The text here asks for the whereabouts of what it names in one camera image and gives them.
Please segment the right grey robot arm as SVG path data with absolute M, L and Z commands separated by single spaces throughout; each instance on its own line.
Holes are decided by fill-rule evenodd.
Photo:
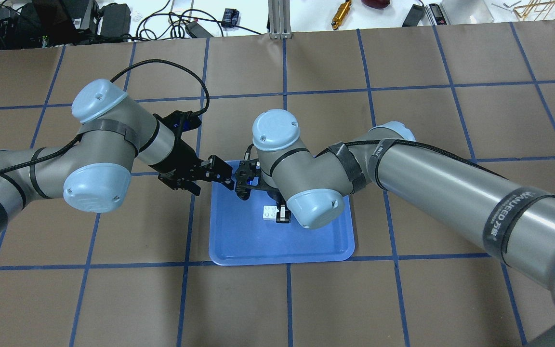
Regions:
M 241 200 L 266 191 L 299 224 L 323 227 L 344 210 L 343 199 L 376 184 L 458 231 L 551 292 L 555 302 L 555 195 L 507 180 L 451 152 L 419 143 L 409 128 L 390 121 L 314 156 L 293 114 L 266 111 L 252 126 L 258 158 L 237 168 Z M 530 342 L 555 347 L 555 326 Z

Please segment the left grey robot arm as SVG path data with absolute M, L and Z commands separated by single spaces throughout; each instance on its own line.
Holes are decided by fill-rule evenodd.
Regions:
M 105 79 L 79 92 L 71 113 L 80 122 L 64 147 L 0 150 L 0 233 L 34 200 L 62 198 L 77 210 L 107 213 L 119 208 L 135 160 L 159 174 L 171 189 L 200 194 L 198 181 L 232 190 L 233 169 L 215 155 L 201 160 L 182 133 L 201 121 L 192 111 L 160 117 Z

